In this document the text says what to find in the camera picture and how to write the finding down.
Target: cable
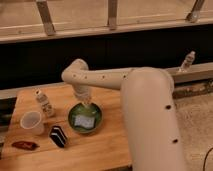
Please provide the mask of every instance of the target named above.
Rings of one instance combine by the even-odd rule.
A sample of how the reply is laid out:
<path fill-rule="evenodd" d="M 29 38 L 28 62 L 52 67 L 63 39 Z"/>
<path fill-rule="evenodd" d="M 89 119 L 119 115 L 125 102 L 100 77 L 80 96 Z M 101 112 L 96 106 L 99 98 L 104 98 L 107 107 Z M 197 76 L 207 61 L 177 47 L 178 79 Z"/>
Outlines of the cable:
<path fill-rule="evenodd" d="M 206 161 L 207 161 L 207 158 L 209 156 L 209 153 L 213 150 L 213 147 L 209 149 L 209 151 L 206 153 L 206 156 L 204 158 L 204 162 L 203 162 L 203 171 L 206 171 Z"/>

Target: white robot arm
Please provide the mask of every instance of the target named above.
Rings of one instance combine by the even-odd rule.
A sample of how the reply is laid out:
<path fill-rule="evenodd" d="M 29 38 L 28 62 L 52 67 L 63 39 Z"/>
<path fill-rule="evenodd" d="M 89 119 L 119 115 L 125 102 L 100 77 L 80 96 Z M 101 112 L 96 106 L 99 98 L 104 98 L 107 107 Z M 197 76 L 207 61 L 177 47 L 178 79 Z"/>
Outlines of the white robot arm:
<path fill-rule="evenodd" d="M 76 97 L 87 98 L 88 85 L 121 90 L 134 171 L 187 171 L 175 106 L 174 82 L 162 69 L 125 68 L 88 71 L 75 60 L 62 73 Z"/>

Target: red candy wrapper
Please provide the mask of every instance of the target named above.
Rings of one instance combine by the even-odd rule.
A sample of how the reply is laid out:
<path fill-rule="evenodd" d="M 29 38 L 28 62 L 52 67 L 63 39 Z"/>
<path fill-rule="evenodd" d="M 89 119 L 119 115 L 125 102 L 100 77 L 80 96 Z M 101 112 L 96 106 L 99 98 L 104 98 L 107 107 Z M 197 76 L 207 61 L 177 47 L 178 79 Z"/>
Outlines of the red candy wrapper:
<path fill-rule="evenodd" d="M 12 144 L 12 147 L 16 147 L 16 148 L 20 148 L 23 150 L 35 150 L 38 146 L 38 144 L 34 143 L 34 142 L 29 142 L 29 141 L 18 141 L 18 142 L 14 142 Z"/>

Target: cup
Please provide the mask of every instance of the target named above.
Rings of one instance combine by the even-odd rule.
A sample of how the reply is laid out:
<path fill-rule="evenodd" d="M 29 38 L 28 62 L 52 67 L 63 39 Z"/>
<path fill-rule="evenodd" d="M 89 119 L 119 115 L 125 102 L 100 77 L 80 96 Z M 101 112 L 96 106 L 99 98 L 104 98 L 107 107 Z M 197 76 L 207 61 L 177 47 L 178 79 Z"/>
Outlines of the cup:
<path fill-rule="evenodd" d="M 22 128 L 28 130 L 34 135 L 40 135 L 44 132 L 44 123 L 40 112 L 31 111 L 25 113 L 20 121 Z"/>

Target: wooden tabletop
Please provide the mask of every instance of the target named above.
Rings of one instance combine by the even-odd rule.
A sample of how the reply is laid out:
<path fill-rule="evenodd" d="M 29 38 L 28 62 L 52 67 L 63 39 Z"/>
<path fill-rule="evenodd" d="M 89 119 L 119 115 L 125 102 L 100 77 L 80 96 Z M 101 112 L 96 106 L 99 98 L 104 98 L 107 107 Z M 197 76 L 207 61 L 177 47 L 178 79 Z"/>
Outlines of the wooden tabletop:
<path fill-rule="evenodd" d="M 102 109 L 103 122 L 89 135 L 75 133 L 68 124 L 68 112 L 78 103 L 70 85 L 42 88 L 42 91 L 49 97 L 56 116 L 44 118 L 44 135 L 25 132 L 19 125 L 21 116 L 40 108 L 35 101 L 35 89 L 20 91 L 3 147 L 0 171 L 96 171 L 131 164 L 119 91 L 93 88 L 92 101 Z M 201 171 L 206 152 L 213 147 L 213 93 L 176 99 L 175 104 L 189 171 Z M 69 138 L 65 149 L 56 147 L 48 138 L 50 127 L 56 124 Z M 33 152 L 11 147 L 11 143 L 19 140 L 34 141 L 40 147 Z M 206 170 L 213 170 L 213 153 L 207 159 Z"/>
<path fill-rule="evenodd" d="M 101 126 L 92 134 L 75 133 L 68 123 L 69 110 L 78 103 L 70 85 L 41 89 L 55 108 L 56 116 L 45 118 L 45 133 L 35 136 L 20 127 L 20 118 L 32 110 L 40 111 L 35 100 L 35 89 L 18 94 L 14 113 L 6 135 L 0 160 L 0 170 L 107 170 L 131 164 L 128 142 L 120 106 L 120 92 L 93 88 L 92 101 L 102 110 Z M 58 148 L 48 134 L 52 125 L 60 125 L 68 137 L 65 149 Z M 35 151 L 11 147 L 15 141 L 39 144 Z"/>

